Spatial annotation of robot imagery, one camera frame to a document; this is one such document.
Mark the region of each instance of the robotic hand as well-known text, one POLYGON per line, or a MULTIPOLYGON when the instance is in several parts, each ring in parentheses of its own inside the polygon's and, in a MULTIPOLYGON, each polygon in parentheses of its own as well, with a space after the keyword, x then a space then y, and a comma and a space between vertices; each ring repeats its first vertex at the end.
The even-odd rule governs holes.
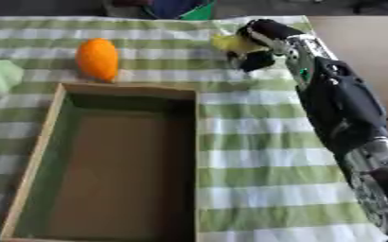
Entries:
POLYGON ((320 39, 276 21, 254 20, 237 36, 286 57, 316 134, 369 220, 388 234, 387 116, 365 82, 320 39))

